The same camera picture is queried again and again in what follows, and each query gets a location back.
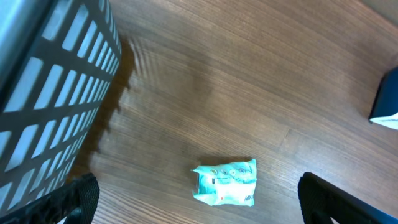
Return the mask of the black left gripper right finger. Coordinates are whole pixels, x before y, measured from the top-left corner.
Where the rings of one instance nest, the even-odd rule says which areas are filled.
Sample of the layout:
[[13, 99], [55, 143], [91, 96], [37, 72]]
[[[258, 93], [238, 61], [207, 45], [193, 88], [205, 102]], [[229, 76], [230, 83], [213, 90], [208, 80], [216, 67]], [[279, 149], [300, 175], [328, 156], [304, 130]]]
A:
[[299, 180], [298, 199], [305, 224], [397, 224], [397, 218], [370, 206], [311, 172], [304, 173]]

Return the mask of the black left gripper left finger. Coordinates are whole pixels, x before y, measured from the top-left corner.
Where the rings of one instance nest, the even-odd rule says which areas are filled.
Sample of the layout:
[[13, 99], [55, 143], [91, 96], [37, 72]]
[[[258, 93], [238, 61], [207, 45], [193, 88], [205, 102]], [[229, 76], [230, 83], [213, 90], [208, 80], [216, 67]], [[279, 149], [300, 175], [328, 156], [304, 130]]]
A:
[[100, 197], [96, 177], [87, 173], [28, 205], [1, 217], [2, 224], [90, 224]]

